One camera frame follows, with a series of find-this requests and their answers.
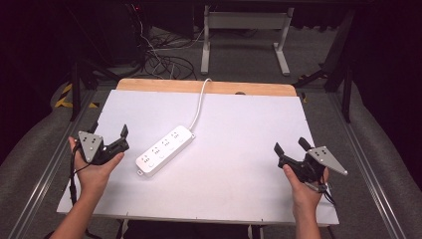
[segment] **electrical outlet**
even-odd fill
[[[186,127],[182,125],[176,127],[136,159],[136,165],[139,167],[138,174],[153,176],[194,138],[195,135]]]

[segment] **power cord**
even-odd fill
[[[196,120],[198,119],[199,113],[201,111],[201,105],[202,105],[202,96],[204,94],[204,89],[205,89],[205,85],[207,84],[207,82],[212,82],[211,79],[206,79],[204,84],[202,85],[202,90],[201,90],[201,95],[199,96],[199,102],[198,102],[198,107],[197,107],[197,111],[196,111],[196,116],[195,119],[193,120],[192,124],[189,127],[189,130],[192,130],[193,127],[195,126]]]

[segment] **cable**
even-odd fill
[[[335,239],[334,233],[332,233],[331,227],[327,226],[326,229],[328,229],[329,235],[331,236],[332,239]]]
[[[174,63],[173,63],[173,67],[171,68],[170,80],[171,80],[171,77],[173,76],[173,72],[174,72]]]
[[[212,80],[208,78],[207,80],[205,80],[204,84],[202,85],[202,90],[201,90],[201,95],[199,96],[199,103],[198,103],[198,109],[196,111],[196,116],[195,116],[195,119],[193,120],[192,124],[190,125],[189,130],[192,130],[193,126],[196,123],[196,120],[198,119],[199,113],[201,111],[202,96],[204,94],[204,89],[205,89],[205,85],[207,84],[207,82],[212,82]]]
[[[174,56],[159,56],[158,55],[158,58],[160,59],[161,64],[157,63],[157,60],[154,56],[150,54],[148,55],[146,62],[148,63],[152,71],[155,70],[154,72],[151,72],[151,70],[148,69],[148,65],[145,65],[144,71],[148,73],[149,75],[163,79],[159,75],[165,72],[167,72],[168,74],[171,74],[171,69],[173,68],[173,64],[174,64],[174,69],[173,69],[173,74],[172,74],[171,79],[184,80],[184,79],[188,79],[190,76],[193,75],[195,80],[197,80],[196,74],[194,72],[194,66],[188,60],[180,58],[180,57],[174,57]],[[187,69],[189,70],[189,72],[186,73],[186,75],[181,76],[182,69]]]
[[[80,168],[78,170],[75,170],[75,158],[76,158],[76,154],[77,154],[77,151],[81,147],[82,147],[81,146],[81,143],[78,141],[77,144],[75,145],[74,149],[72,149],[72,157],[71,157],[71,175],[69,176],[69,178],[71,180],[71,185],[69,186],[69,190],[71,191],[71,200],[72,200],[72,205],[74,205],[74,206],[75,206],[75,203],[77,203],[77,200],[78,200],[77,199],[77,187],[75,185],[75,175],[79,171],[81,171],[81,170],[83,170],[83,169],[85,169],[85,168],[87,168],[88,166],[91,165],[91,164],[88,164],[88,165],[86,165],[86,166],[84,166],[84,167],[82,167],[82,168]],[[85,235],[87,237],[89,237],[89,238],[102,239],[101,237],[99,237],[99,236],[97,236],[95,234],[92,234],[88,230],[88,228],[85,230]]]
[[[318,184],[319,185],[324,185],[325,184],[325,179],[323,178],[323,175],[322,175],[322,181],[321,180],[319,180],[318,181]],[[325,199],[328,201],[328,202],[330,202],[333,206],[335,206],[335,201],[334,201],[334,199],[332,198],[332,196],[329,194],[329,192],[327,191],[327,190],[325,190],[324,192],[323,192],[323,196],[325,197]]]
[[[187,49],[187,48],[190,48],[190,47],[192,47],[196,42],[198,42],[198,40],[199,40],[199,38],[201,37],[201,35],[202,35],[202,33],[204,32],[204,29],[202,29],[202,31],[199,33],[199,35],[198,35],[198,37],[195,39],[195,41],[193,41],[193,43],[192,44],[190,44],[189,46],[187,46],[187,47],[184,47],[184,46],[182,46],[182,47],[174,47],[174,48],[157,48],[157,49],[154,49],[153,51],[168,51],[168,50],[179,50],[179,49]]]

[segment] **table leg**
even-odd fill
[[[204,47],[202,48],[202,63],[201,63],[201,74],[208,74],[208,66],[210,62],[210,42],[209,34],[210,28],[208,24],[209,18],[209,6],[205,6],[204,11]]]
[[[263,226],[261,225],[251,225],[252,229],[252,239],[261,239],[261,230]]]
[[[279,43],[274,43],[274,49],[276,50],[277,59],[279,60],[280,68],[284,76],[290,75],[288,63],[286,62],[285,54],[283,53],[283,47],[286,42],[290,23],[292,21],[294,8],[289,8],[286,18],[283,20],[282,35]]]

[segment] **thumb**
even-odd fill
[[[124,153],[120,152],[114,158],[112,158],[110,161],[104,164],[104,168],[106,169],[106,171],[108,173],[111,173],[115,169],[115,167],[121,162],[123,157],[124,157]]]
[[[298,180],[298,177],[293,172],[292,168],[285,164],[283,166],[283,171],[285,172],[286,178],[292,186],[292,189],[299,188],[302,183]]]

